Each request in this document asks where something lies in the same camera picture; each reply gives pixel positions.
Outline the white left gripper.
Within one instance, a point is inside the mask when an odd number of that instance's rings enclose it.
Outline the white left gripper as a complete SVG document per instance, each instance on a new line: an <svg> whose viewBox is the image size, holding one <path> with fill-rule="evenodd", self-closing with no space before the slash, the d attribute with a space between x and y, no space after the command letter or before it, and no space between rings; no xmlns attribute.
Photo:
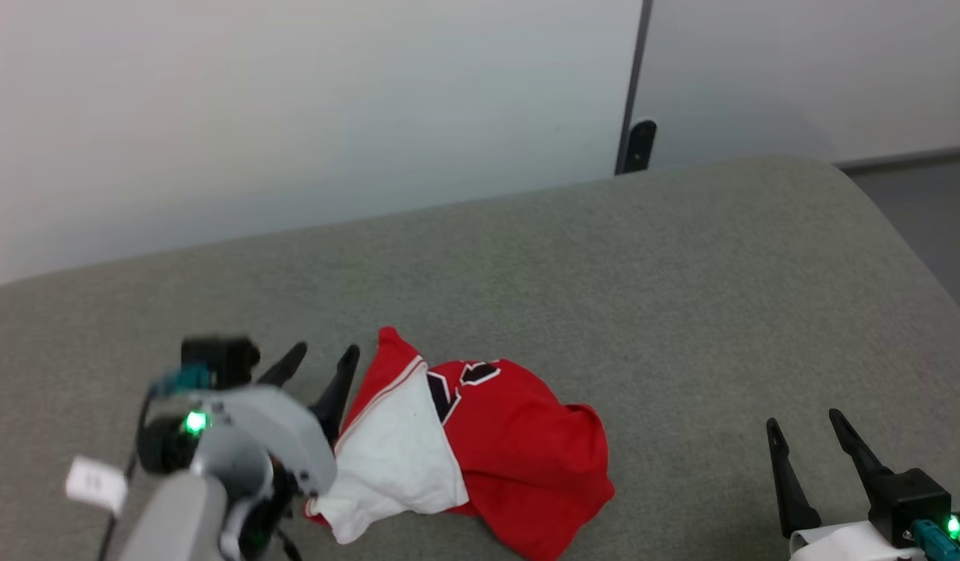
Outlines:
<svg viewBox="0 0 960 561"><path fill-rule="evenodd" d="M299 341L258 378L283 387L308 354ZM309 405L328 444L340 437L360 359L349 345ZM266 558L298 547L281 528L298 494L298 404L285 393L203 395L198 408L150 422L138 441L145 472L162 476L137 522L140 558Z"/></svg>

